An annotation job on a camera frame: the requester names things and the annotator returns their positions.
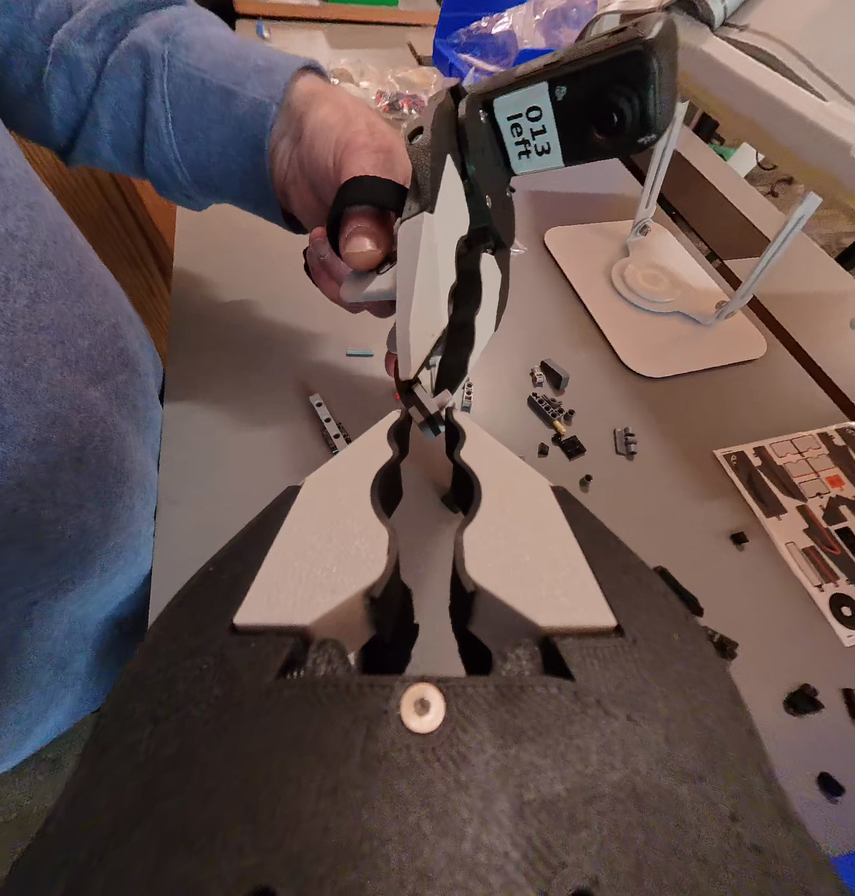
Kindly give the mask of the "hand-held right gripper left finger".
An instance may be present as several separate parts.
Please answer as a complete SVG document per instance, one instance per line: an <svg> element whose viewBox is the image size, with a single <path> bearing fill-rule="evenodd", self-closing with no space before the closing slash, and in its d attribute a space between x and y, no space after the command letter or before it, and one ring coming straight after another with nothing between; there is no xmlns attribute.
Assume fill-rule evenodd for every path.
<svg viewBox="0 0 855 896"><path fill-rule="evenodd" d="M235 613L239 631L332 640L365 673L405 671L414 608L392 515L410 437L410 415L394 411L305 478Z"/></svg>

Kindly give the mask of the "lego sticker sheet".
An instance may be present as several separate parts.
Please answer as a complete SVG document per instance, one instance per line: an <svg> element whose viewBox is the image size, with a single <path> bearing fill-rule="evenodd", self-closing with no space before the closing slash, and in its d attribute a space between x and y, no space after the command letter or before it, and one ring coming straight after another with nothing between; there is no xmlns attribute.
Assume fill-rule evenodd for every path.
<svg viewBox="0 0 855 896"><path fill-rule="evenodd" d="M843 646L855 646L855 422L713 452Z"/></svg>

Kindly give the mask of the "long light grey lego beam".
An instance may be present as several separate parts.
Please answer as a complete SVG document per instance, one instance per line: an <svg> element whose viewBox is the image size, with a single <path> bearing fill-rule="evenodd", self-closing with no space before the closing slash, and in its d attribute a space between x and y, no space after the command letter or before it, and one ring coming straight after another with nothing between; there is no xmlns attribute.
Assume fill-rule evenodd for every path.
<svg viewBox="0 0 855 896"><path fill-rule="evenodd" d="M330 409L325 405L319 393L312 393L308 397L310 405L318 418L322 438L332 455L337 455L348 445L352 439L343 423L335 419Z"/></svg>

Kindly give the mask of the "pile of black lego pieces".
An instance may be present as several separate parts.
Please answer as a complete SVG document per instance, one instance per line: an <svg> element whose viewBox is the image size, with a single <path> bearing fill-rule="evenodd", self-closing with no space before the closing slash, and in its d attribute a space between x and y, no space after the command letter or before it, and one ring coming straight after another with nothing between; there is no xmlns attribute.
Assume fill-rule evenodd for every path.
<svg viewBox="0 0 855 896"><path fill-rule="evenodd" d="M652 568L693 616L699 619L704 616L704 609L699 599L667 568L663 566L654 566ZM732 662L736 659L738 644L734 639L705 624L702 626L702 629L720 658L727 662ZM841 699L844 702L848 717L855 723L855 689L842 688ZM825 704L820 699L819 692L815 687L810 683L802 683L786 694L782 700L782 708L792 718L805 718L824 711ZM841 801L847 792L846 787L827 771L820 771L817 774L816 786L826 800L832 804Z"/></svg>

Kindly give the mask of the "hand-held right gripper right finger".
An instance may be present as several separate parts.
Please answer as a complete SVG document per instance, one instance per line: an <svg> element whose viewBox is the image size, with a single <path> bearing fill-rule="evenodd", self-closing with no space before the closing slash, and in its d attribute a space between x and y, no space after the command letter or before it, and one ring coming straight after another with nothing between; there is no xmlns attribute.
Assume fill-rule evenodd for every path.
<svg viewBox="0 0 855 896"><path fill-rule="evenodd" d="M561 505L570 497L469 414L446 412L456 530L449 616L466 673L525 648L557 669L556 640L618 635L618 622Z"/></svg>

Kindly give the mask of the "person's blue clothing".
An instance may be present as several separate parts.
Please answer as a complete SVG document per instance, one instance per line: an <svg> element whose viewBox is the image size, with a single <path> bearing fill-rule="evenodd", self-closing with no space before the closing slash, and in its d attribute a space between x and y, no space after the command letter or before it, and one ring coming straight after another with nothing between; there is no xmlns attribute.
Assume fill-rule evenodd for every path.
<svg viewBox="0 0 855 896"><path fill-rule="evenodd" d="M0 774L96 711L142 641L162 382L0 118Z"/></svg>

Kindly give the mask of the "dark grey angled lego beam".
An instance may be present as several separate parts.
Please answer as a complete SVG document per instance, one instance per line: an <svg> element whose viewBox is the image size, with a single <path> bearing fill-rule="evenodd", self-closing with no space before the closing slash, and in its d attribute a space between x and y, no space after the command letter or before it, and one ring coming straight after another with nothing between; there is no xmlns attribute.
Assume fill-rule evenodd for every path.
<svg viewBox="0 0 855 896"><path fill-rule="evenodd" d="M575 416L574 409L567 408L561 400L546 395L543 392L531 392L527 397L527 403L547 426L551 427L558 434L567 434L568 427L563 433L557 431L555 420L559 415L568 415L572 418L573 422Z"/></svg>

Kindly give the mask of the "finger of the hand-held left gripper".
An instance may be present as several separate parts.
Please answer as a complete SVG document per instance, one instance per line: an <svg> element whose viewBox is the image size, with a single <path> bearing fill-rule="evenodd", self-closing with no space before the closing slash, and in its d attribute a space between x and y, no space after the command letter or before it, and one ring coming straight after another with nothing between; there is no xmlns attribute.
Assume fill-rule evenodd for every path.
<svg viewBox="0 0 855 896"><path fill-rule="evenodd" d="M478 248L463 181L443 171L437 183L433 209L404 220L397 236L395 376L408 407L448 407L478 342Z"/></svg>
<svg viewBox="0 0 855 896"><path fill-rule="evenodd" d="M510 274L509 248L478 238L458 243L450 315L433 395L455 394L478 364L505 313Z"/></svg>

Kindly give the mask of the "person's left hand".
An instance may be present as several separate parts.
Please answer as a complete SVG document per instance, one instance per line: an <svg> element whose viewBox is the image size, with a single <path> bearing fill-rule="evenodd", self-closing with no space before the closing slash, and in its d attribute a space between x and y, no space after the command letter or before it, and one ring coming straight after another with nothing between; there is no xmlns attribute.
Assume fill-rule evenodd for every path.
<svg viewBox="0 0 855 896"><path fill-rule="evenodd" d="M312 71L289 84L273 127L270 165L283 211L308 232L307 262L313 283L334 304L354 314L393 314L389 302L349 305L344 280L367 272L390 252L393 216L371 207L349 209L339 231L340 255L326 236L328 214L341 185L362 175L411 185L411 163L401 134L375 110Z"/></svg>

